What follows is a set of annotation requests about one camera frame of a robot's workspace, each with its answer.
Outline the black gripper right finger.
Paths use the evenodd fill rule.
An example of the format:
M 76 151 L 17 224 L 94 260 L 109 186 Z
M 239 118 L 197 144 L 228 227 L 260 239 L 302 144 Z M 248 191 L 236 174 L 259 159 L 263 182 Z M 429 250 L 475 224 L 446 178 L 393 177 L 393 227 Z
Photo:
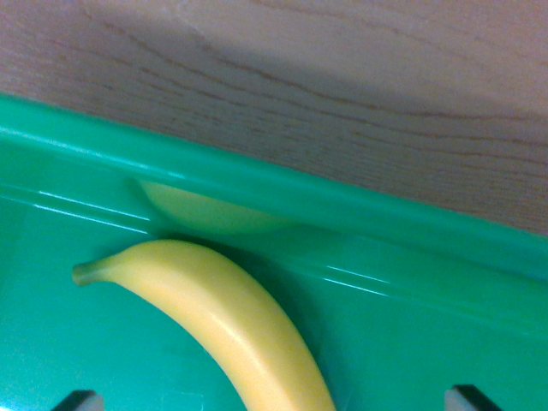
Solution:
M 501 411 L 473 384 L 456 384 L 444 393 L 444 411 Z

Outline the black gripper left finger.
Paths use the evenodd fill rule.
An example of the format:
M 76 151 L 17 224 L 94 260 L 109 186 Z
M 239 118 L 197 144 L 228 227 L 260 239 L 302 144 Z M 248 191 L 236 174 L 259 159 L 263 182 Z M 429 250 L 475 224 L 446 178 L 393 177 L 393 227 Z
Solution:
M 51 411 L 104 411 L 104 398 L 94 390 L 73 390 Z

